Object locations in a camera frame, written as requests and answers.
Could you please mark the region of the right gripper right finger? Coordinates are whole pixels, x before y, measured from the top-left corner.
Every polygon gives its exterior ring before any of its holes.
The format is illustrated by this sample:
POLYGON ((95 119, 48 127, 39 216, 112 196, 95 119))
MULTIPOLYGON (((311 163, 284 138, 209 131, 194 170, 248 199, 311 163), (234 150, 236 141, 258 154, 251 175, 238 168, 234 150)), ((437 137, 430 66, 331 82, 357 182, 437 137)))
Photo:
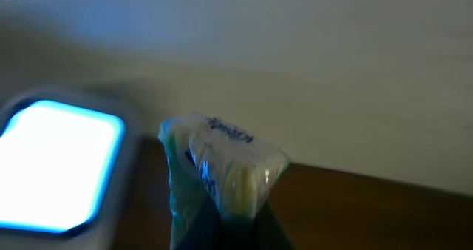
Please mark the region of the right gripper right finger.
POLYGON ((285 234, 278 217, 266 202, 259 211, 251 232, 253 250, 294 250, 289 237, 285 234))

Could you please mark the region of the green tissue pack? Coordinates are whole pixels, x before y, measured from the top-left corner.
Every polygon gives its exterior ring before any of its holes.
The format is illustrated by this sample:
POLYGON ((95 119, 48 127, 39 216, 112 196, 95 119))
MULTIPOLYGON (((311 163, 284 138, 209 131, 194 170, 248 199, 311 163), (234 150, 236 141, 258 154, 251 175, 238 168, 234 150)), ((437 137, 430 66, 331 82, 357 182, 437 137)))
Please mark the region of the green tissue pack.
POLYGON ((163 121, 158 138, 169 167, 172 249, 206 209, 226 229, 247 231, 290 163, 279 147, 200 113, 163 121))

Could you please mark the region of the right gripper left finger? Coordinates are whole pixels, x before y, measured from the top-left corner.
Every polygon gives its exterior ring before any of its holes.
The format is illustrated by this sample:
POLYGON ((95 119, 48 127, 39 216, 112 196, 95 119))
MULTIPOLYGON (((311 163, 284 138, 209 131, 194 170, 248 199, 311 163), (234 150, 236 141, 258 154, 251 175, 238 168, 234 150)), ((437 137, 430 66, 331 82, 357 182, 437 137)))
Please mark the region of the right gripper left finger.
POLYGON ((184 238, 175 247, 176 250, 221 250, 220 214, 209 195, 197 212, 185 233, 184 238))

